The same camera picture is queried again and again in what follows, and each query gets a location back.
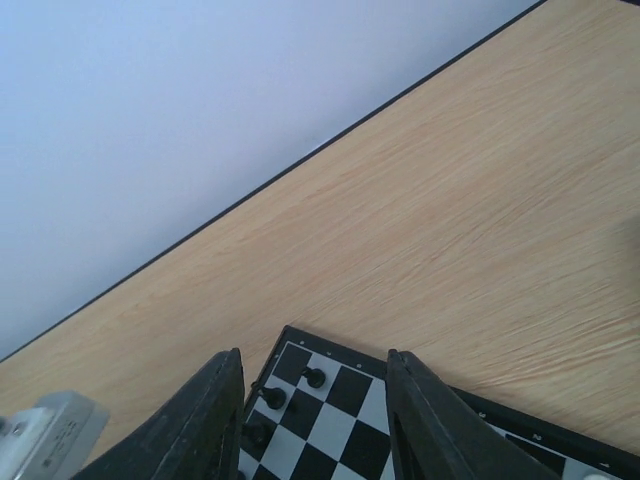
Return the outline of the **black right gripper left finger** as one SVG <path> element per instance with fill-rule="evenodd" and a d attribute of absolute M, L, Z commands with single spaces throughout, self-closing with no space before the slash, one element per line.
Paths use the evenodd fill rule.
<path fill-rule="evenodd" d="M 235 479 L 243 407 L 240 351 L 221 351 L 142 425 L 74 477 Z"/>

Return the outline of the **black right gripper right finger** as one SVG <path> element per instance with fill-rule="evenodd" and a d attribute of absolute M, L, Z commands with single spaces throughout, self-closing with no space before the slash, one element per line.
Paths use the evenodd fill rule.
<path fill-rule="evenodd" d="M 409 351 L 391 349 L 386 404 L 397 479 L 556 479 Z"/>

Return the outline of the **black chess pawn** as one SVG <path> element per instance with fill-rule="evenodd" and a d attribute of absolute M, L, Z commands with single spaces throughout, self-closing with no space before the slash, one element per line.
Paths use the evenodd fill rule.
<path fill-rule="evenodd" d="M 280 387 L 258 386 L 254 389 L 254 393 L 272 410 L 280 410 L 287 402 L 287 394 Z"/>

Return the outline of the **black white chess board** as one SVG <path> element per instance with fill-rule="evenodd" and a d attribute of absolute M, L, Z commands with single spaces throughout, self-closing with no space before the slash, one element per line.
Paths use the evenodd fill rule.
<path fill-rule="evenodd" d="M 320 389 L 304 367 L 326 374 Z M 392 479 L 395 476 L 386 409 L 386 364 L 303 330 L 283 328 L 252 384 L 244 424 L 273 428 L 264 449 L 241 435 L 241 479 Z M 280 387 L 287 402 L 269 409 L 254 389 Z M 496 433 L 562 479 L 636 479 L 639 458 L 482 397 L 458 396 Z"/>

